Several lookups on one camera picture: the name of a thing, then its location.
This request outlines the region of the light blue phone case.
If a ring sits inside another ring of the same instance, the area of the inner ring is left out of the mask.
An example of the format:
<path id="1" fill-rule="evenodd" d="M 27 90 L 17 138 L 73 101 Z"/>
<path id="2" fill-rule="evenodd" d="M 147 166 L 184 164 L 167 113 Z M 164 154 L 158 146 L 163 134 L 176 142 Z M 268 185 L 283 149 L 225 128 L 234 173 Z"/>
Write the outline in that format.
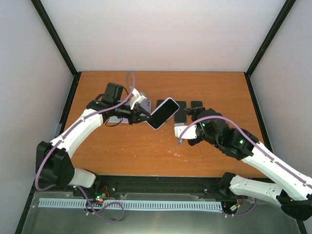
<path id="1" fill-rule="evenodd" d="M 107 122 L 108 123 L 119 123 L 119 122 L 123 122 L 123 118 L 119 118 L 119 117 L 113 116 L 113 117 L 110 117 L 107 120 Z"/>

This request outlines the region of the black smartphone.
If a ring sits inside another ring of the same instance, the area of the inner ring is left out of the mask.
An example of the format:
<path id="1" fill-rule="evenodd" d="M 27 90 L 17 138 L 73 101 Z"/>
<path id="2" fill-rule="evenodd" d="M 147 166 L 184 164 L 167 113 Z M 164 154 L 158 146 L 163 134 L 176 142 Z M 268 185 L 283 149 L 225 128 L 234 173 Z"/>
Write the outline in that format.
<path id="1" fill-rule="evenodd" d="M 155 110 L 162 110 L 162 109 L 164 109 L 165 108 L 165 104 L 166 104 L 166 100 L 163 100 L 163 99 L 157 100 Z"/>

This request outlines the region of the lavender phone case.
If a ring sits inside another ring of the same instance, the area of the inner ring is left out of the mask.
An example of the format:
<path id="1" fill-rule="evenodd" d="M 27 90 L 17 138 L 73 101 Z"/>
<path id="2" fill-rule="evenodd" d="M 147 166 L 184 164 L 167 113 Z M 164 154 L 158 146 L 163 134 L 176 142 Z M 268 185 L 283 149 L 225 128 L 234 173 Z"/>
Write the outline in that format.
<path id="1" fill-rule="evenodd" d="M 121 121 L 121 123 L 128 124 L 128 123 L 129 123 L 129 121 L 128 121 L 128 119 L 123 118 L 123 119 L 122 119 L 122 121 Z"/>
<path id="2" fill-rule="evenodd" d="M 147 99 L 145 100 L 144 102 L 142 102 L 141 104 L 141 107 L 146 110 L 148 113 L 151 112 L 151 109 L 152 109 L 152 102 L 151 100 Z"/>

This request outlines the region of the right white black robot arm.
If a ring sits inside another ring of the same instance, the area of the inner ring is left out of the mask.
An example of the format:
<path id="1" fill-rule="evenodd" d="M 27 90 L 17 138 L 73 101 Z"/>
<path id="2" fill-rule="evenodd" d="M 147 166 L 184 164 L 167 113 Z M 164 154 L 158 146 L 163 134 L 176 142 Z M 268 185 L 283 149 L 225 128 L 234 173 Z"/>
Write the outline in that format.
<path id="1" fill-rule="evenodd" d="M 213 109 L 185 108 L 191 116 L 188 126 L 175 128 L 178 142 L 194 146 L 205 141 L 226 156 L 260 171 L 271 181 L 262 182 L 225 173 L 219 181 L 220 193 L 253 197 L 274 204 L 288 216 L 305 221 L 312 216 L 312 179 L 271 152 L 257 137 L 239 128 Z"/>

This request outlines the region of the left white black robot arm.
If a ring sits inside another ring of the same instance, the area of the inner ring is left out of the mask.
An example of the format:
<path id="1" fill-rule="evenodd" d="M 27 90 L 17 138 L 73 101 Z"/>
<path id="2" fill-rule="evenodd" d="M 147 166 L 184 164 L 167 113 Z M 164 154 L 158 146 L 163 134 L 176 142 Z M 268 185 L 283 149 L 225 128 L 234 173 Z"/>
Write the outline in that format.
<path id="1" fill-rule="evenodd" d="M 54 186 L 82 186 L 90 196 L 101 192 L 101 183 L 96 181 L 96 174 L 86 169 L 75 168 L 71 158 L 80 144 L 110 117 L 126 118 L 129 124 L 136 124 L 150 118 L 149 112 L 141 107 L 146 96 L 132 88 L 125 100 L 121 100 L 124 87 L 109 83 L 103 94 L 89 102 L 81 116 L 62 134 L 50 142 L 42 141 L 36 151 L 35 188 L 44 191 L 39 186 L 42 178 Z"/>

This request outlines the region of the phone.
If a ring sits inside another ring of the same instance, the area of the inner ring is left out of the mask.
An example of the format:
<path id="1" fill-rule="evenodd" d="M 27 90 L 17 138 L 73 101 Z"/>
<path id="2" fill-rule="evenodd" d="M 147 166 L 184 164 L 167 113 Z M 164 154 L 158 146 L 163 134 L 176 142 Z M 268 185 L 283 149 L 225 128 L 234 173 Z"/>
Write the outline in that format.
<path id="1" fill-rule="evenodd" d="M 179 104 L 171 97 L 168 97 L 151 112 L 150 118 L 147 120 L 147 124 L 157 130 L 172 116 L 174 116 L 179 109 Z"/>
<path id="2" fill-rule="evenodd" d="M 176 103 L 179 105 L 179 110 L 174 115 L 174 122 L 186 123 L 187 115 L 184 112 L 184 109 L 187 108 L 187 103 L 185 101 L 176 101 Z"/>
<path id="3" fill-rule="evenodd" d="M 203 106 L 203 102 L 202 101 L 198 101 L 198 100 L 192 100 L 191 101 L 191 108 L 199 108 Z"/>

